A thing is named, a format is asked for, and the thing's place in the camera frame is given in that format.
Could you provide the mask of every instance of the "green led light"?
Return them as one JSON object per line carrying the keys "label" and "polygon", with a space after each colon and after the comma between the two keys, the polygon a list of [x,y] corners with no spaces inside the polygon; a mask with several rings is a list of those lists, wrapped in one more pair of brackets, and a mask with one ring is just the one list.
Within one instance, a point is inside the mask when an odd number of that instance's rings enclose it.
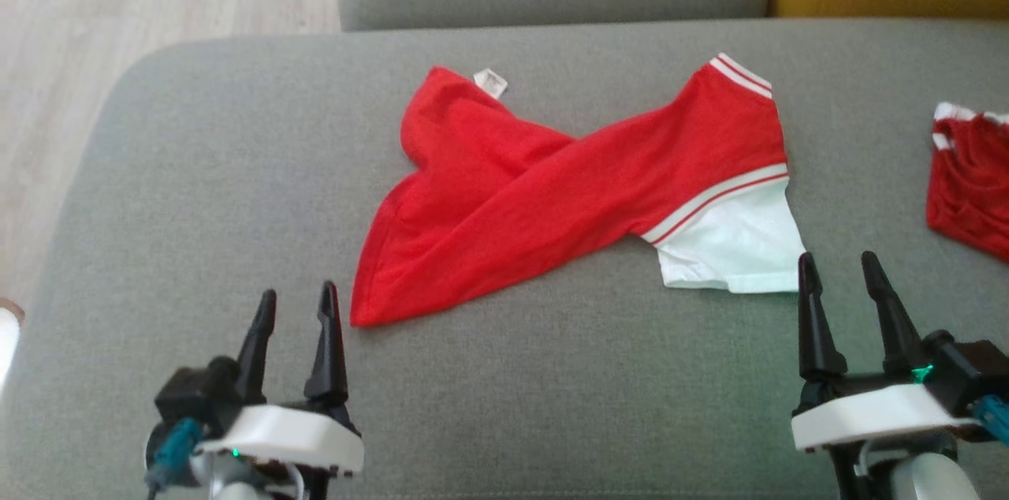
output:
{"label": "green led light", "polygon": [[915,384],[924,384],[925,378],[932,373],[932,364],[929,364],[923,368],[915,368],[911,371],[911,379],[914,380]]}

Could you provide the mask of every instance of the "red garment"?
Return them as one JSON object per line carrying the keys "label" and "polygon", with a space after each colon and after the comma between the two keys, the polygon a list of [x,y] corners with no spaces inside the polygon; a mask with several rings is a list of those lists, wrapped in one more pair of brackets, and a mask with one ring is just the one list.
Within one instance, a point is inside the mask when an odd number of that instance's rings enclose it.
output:
{"label": "red garment", "polygon": [[925,219],[1009,263],[1009,115],[939,104]]}
{"label": "red garment", "polygon": [[[765,183],[781,184],[784,205],[786,156],[770,85],[724,55],[671,104],[580,140],[515,117],[436,68],[408,107],[401,138],[418,170],[375,215],[354,284],[354,327],[450,308],[625,234],[661,249],[709,205]],[[786,220],[788,270],[775,271],[794,290],[801,244]]]}

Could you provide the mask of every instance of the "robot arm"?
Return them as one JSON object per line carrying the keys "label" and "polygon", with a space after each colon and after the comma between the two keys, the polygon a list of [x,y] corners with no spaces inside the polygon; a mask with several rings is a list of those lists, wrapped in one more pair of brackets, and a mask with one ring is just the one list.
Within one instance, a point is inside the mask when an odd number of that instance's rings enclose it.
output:
{"label": "robot arm", "polygon": [[849,375],[811,253],[799,259],[799,375],[792,412],[799,451],[825,450],[842,500],[974,500],[957,440],[1009,445],[1009,357],[989,341],[924,341],[875,253],[862,255],[883,335],[883,372]]}
{"label": "robot arm", "polygon": [[[346,402],[336,287],[323,287],[319,343],[305,399],[267,404],[266,346],[276,294],[266,291],[237,360],[180,368],[154,399],[161,422],[146,448],[148,499],[173,486],[206,487],[211,500],[325,500],[329,481],[364,466]],[[294,487],[293,495],[284,492]]]}

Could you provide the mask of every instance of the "white sleeve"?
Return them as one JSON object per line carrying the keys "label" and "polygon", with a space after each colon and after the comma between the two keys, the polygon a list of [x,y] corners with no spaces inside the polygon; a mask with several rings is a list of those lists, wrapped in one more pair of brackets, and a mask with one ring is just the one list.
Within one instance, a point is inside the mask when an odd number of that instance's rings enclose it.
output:
{"label": "white sleeve", "polygon": [[798,290],[805,251],[785,201],[788,179],[730,194],[655,245],[666,287]]}

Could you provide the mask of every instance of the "clothing label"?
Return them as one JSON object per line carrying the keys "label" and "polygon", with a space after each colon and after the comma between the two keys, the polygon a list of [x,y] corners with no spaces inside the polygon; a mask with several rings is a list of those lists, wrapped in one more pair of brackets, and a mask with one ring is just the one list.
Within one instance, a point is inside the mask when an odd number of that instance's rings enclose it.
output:
{"label": "clothing label", "polygon": [[504,90],[508,88],[508,81],[503,78],[497,76],[490,69],[483,69],[482,71],[473,75],[473,82],[476,86],[480,87],[480,90],[490,94],[494,100],[501,97]]}

